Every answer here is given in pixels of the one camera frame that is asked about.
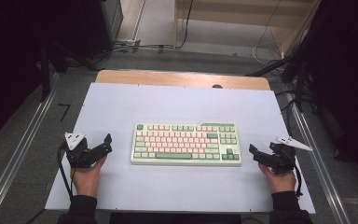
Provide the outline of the green and pink keyboard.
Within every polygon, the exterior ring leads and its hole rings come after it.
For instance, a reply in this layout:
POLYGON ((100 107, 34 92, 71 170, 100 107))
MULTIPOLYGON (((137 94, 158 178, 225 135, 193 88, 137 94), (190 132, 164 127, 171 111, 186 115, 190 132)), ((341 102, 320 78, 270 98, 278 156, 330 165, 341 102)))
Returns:
POLYGON ((241 165, 237 127, 233 123, 139 123, 131 150, 134 164, 241 165))

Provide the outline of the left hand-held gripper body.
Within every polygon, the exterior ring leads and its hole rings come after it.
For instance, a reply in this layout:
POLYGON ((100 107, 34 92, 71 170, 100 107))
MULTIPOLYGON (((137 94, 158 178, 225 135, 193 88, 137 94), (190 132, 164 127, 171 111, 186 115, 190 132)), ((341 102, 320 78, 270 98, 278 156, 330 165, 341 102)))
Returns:
POLYGON ((66 157, 72 168, 90 168, 96 161, 92 149, 88 148, 86 135, 83 133, 65 133, 66 157))

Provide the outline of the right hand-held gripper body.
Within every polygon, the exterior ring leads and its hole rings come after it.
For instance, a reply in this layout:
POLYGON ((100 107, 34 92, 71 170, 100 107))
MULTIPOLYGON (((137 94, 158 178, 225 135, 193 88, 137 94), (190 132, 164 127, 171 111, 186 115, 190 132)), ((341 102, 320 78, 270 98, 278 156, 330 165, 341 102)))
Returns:
POLYGON ((275 175, 281 175, 292 171, 296 167, 296 150, 312 151, 312 148, 297 141, 292 136, 287 138, 277 137, 271 142, 269 148, 273 151, 273 159, 277 164, 272 166, 275 175))

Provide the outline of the white table cover board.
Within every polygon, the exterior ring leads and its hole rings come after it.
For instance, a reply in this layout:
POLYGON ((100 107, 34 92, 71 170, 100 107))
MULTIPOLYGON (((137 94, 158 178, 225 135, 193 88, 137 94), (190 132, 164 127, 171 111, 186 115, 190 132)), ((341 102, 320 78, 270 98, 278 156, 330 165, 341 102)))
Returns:
POLYGON ((112 152, 101 170, 98 206, 148 212, 268 212, 265 176, 249 151, 268 152, 288 133, 273 91, 93 83, 74 128, 95 147, 107 135, 112 152), (231 122, 237 125, 239 166, 163 166, 131 163, 138 123, 231 122))

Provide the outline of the black cabinet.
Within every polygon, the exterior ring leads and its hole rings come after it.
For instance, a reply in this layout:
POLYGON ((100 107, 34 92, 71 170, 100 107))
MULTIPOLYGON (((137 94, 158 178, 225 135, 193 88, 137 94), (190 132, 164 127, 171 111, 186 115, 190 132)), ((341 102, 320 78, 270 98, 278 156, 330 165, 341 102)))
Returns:
POLYGON ((113 49, 124 16, 120 0, 78 0, 85 27, 88 57, 113 49))

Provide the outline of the person's right hand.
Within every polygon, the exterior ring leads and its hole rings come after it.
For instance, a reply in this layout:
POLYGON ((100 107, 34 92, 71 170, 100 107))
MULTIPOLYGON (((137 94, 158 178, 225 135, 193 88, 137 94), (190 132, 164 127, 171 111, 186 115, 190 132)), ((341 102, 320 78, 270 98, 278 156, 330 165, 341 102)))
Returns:
POLYGON ((275 175, 272 171, 263 164, 258 164, 260 171, 268 180, 268 186, 272 193, 294 191, 296 186, 296 177, 293 171, 275 175))

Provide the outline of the metal floor rail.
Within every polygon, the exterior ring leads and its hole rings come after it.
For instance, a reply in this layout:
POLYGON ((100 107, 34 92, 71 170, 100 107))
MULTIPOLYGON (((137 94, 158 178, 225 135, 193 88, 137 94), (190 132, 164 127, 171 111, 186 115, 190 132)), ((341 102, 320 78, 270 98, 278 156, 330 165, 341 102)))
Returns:
POLYGON ((295 136, 300 136, 301 140, 311 147, 307 152, 313 167, 313 172, 317 175, 319 186, 323 190, 325 200, 328 204, 336 224, 351 224, 351 219, 345 209, 344 203, 338 194, 336 185, 330 175, 328 168, 323 160, 322 154, 316 144, 315 138, 310 131, 310 126, 306 117, 295 105, 295 96, 286 93, 285 99, 288 101, 289 109, 286 112, 286 127, 295 136))
POLYGON ((50 93, 43 103, 39 103, 34 115, 29 122, 27 129, 21 137, 12 157, 10 158, 4 172, 0 176, 0 206, 5 199, 8 190, 19 171, 23 160, 34 140, 34 137, 46 116, 48 109, 55 97, 58 85, 61 83, 62 78, 58 73, 52 76, 50 82, 50 93))

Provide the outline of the person's left hand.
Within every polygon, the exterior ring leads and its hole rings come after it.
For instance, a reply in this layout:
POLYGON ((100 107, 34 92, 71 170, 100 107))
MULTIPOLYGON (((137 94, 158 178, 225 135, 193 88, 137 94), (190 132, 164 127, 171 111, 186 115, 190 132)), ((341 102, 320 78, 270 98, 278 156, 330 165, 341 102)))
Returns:
POLYGON ((71 178, 75 184, 78 195, 97 197, 100 172, 106 157, 96 161, 90 168, 72 168, 71 178))

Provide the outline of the light wooden shelf unit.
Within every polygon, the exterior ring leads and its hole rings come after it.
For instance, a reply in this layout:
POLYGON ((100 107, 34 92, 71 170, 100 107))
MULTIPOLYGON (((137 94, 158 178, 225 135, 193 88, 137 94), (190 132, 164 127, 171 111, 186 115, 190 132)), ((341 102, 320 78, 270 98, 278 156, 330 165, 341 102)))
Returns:
POLYGON ((311 24, 322 0, 174 0, 173 44, 177 21, 185 19, 267 26, 279 50, 290 55, 311 24))

